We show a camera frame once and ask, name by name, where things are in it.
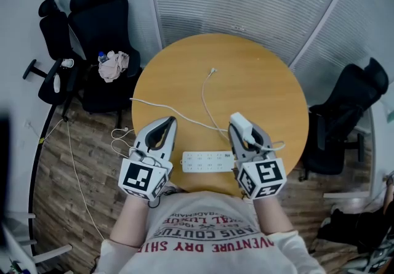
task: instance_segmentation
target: wooden floor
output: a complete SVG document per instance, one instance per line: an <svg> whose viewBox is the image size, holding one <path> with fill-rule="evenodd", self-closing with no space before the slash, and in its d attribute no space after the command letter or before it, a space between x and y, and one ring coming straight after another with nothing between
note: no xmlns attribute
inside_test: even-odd
<svg viewBox="0 0 394 274"><path fill-rule="evenodd" d="M61 109L55 112L49 131L60 120ZM132 128L131 112L123 113L123 126ZM121 157L111 149L111 131L116 116L111 114L90 115L83 111L77 101L71 104L70 119L71 145L76 170L89 210L102 232L108 238L118 217L124 193L118 188ZM132 144L133 133L126 140ZM365 162L357 161L356 151L347 151L345 169L338 176L317 176L310 174L310 180L299 182L302 165L291 172L285 188L280 193L284 209L295 228L310 246L316 237L321 222L329 216L332 200L324 200L328 191L367 190L371 167L371 138L365 137ZM127 154L121 142L116 149ZM360 210L364 201L344 201L342 207L352 212ZM33 212L34 237L37 252L45 252L64 244L71 244L73 250L56 259L65 270L75 273L89 273L94 259L100 254L101 237L86 212L71 162L67 134L67 123L61 122L44 142L36 175ZM355 257L355 248L345 244L318 241L314 256L328 273L337 273L340 266Z"/></svg>

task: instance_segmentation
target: black office chair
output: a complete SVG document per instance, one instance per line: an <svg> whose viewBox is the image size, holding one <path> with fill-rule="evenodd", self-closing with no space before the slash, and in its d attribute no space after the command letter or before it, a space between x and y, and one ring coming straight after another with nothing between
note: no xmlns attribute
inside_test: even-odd
<svg viewBox="0 0 394 274"><path fill-rule="evenodd" d="M97 65L99 52L122 51L129 55L129 67L112 83L106 83L93 66L84 85L82 107L90 113L121 111L131 106L135 84L141 74L140 54L129 41L127 0L71 0L68 22L81 43L86 60Z"/></svg>
<svg viewBox="0 0 394 274"><path fill-rule="evenodd" d="M340 174L345 149L357 149L358 161L364 161L364 137L358 134L357 142L347 142L347 137L387 88L387 74L373 58L365 69L354 64L344 68L327 101L309 109L308 140L302 155L305 176L300 181L307 180L310 171Z"/></svg>
<svg viewBox="0 0 394 274"><path fill-rule="evenodd" d="M83 59L71 47L67 16L58 9L55 0L45 0L40 5L38 14L40 17L43 17L39 26L44 35L48 53L56 62L48 74L46 74L34 67L36 63L34 59L23 74L23 79L26 79L30 72L45 78L39 89L38 97L42 101L52 105L65 103L62 117L67 119L67 109L70 106L73 96L77 94L78 82L81 80L83 74ZM72 58L74 60L74 66L72 68L61 66L63 59L66 58ZM58 93L54 91L56 73L60 77L60 91Z"/></svg>

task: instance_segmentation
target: water bottle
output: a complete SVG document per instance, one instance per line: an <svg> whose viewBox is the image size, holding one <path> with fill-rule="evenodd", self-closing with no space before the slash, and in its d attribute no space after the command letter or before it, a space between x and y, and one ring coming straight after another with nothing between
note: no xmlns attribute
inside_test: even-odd
<svg viewBox="0 0 394 274"><path fill-rule="evenodd" d="M100 63L106 62L108 60L108 57L105 55L104 52L98 53L98 60Z"/></svg>

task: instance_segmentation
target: power strip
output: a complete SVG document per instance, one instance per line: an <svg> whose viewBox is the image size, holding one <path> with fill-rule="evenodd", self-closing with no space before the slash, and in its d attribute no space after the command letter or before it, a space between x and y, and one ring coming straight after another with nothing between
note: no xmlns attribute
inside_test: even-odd
<svg viewBox="0 0 394 274"><path fill-rule="evenodd" d="M183 172L231 172L235 167L231 151L185 151L181 165Z"/></svg>

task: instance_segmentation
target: round wooden table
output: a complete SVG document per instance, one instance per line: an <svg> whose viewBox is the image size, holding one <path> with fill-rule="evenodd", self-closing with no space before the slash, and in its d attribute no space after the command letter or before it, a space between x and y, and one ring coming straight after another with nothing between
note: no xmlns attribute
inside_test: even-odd
<svg viewBox="0 0 394 274"><path fill-rule="evenodd" d="M203 81L214 67L205 86L205 100L220 128L227 129L230 115L240 112L286 147L276 152L289 174L304 150L308 135L308 108L304 93L289 68L259 44L227 34L201 34L177 41L157 54L144 69L134 98L169 105L188 118L214 126L202 100ZM167 108L133 101L135 132L165 116L177 118L174 165L171 181L186 191L215 191L241 196L232 172L183 173L184 151L231 150L218 131L181 118Z"/></svg>

